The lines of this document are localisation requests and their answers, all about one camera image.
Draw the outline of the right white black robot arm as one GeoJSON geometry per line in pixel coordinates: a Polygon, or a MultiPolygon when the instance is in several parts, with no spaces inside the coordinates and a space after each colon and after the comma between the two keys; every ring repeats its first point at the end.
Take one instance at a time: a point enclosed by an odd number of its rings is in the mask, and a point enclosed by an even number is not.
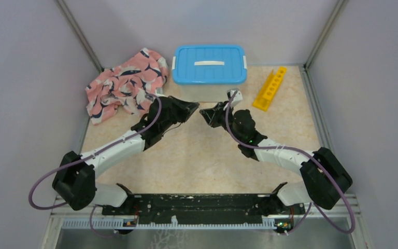
{"type": "Polygon", "coordinates": [[[316,151],[304,151],[279,144],[256,130],[247,109],[234,112],[228,102],[219,102],[213,108],[200,110],[200,114],[210,127],[222,127],[236,138],[245,157],[276,164],[302,177],[300,182],[283,183],[273,191],[271,207],[278,214],[305,202],[330,210],[353,183],[331,150],[320,147],[316,151]]]}

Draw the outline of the blue plastic bin lid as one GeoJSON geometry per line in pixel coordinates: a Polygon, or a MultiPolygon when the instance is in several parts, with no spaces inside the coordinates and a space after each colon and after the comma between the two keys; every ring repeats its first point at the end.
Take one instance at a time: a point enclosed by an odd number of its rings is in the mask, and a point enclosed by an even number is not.
{"type": "Polygon", "coordinates": [[[244,49],[235,44],[182,45],[175,50],[172,77],[179,85],[239,85],[247,78],[244,49]]]}

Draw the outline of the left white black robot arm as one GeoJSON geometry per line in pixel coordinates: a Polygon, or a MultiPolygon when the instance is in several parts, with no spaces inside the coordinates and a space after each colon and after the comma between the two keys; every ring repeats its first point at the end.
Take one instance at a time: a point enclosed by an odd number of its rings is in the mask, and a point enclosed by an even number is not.
{"type": "Polygon", "coordinates": [[[135,207],[132,192],[122,184],[98,184],[96,179],[124,159],[142,153],[159,142],[175,124],[185,123],[199,108],[173,96],[161,96],[149,112],[116,140],[81,155],[66,153],[52,182],[53,189],[74,211],[90,204],[112,206],[123,215],[135,207]]]}

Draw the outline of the pink patterned cloth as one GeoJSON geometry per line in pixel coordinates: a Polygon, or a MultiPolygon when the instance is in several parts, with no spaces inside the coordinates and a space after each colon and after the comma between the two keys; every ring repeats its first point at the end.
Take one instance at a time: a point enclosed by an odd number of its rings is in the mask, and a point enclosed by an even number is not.
{"type": "Polygon", "coordinates": [[[164,57],[147,48],[112,68],[106,68],[85,88],[89,103],[87,113],[93,125],[113,117],[120,107],[131,114],[142,116],[152,101],[147,94],[155,94],[169,78],[169,67],[164,57]]]}

